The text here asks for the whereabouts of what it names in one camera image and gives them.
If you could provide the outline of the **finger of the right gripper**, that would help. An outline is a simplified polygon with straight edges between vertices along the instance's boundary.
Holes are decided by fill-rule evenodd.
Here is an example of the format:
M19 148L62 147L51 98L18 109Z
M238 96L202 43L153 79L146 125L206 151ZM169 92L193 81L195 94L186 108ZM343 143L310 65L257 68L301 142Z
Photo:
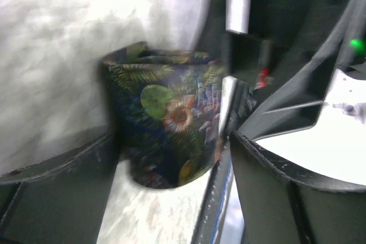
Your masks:
M235 77L224 78L222 91L225 105L220 134L224 139L224 147L219 153L219 161L210 172L191 243L220 242L233 181L229 134L240 127L255 105L250 98L252 93L249 85Z

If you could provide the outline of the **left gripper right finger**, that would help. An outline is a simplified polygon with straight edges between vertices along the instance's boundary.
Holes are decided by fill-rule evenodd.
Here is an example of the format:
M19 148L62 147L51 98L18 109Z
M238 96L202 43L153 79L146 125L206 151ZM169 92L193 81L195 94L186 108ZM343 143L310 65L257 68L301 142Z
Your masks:
M230 151L248 243L365 242L365 186L305 169L239 132Z

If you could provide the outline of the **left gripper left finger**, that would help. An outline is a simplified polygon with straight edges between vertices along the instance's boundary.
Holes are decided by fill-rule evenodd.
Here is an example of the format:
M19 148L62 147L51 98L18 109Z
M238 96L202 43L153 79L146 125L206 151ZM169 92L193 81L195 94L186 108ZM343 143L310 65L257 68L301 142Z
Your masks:
M96 243L119 151L105 134L1 176L1 243Z

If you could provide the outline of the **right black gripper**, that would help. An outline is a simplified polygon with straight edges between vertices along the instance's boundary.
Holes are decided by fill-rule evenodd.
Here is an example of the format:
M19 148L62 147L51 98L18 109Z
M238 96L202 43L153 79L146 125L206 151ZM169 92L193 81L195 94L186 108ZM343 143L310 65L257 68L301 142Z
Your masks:
M207 0L195 50L223 58L254 101L237 132L251 140L312 127L336 70L359 65L353 49L365 0L249 0L245 32L228 30L232 0Z

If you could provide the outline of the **dark patterned necktie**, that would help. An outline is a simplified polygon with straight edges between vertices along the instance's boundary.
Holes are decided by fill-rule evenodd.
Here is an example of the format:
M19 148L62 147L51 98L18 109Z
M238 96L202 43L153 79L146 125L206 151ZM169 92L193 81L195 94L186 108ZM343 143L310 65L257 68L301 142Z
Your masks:
M225 73L219 59L138 42L104 56L100 69L138 184L180 187L218 161Z

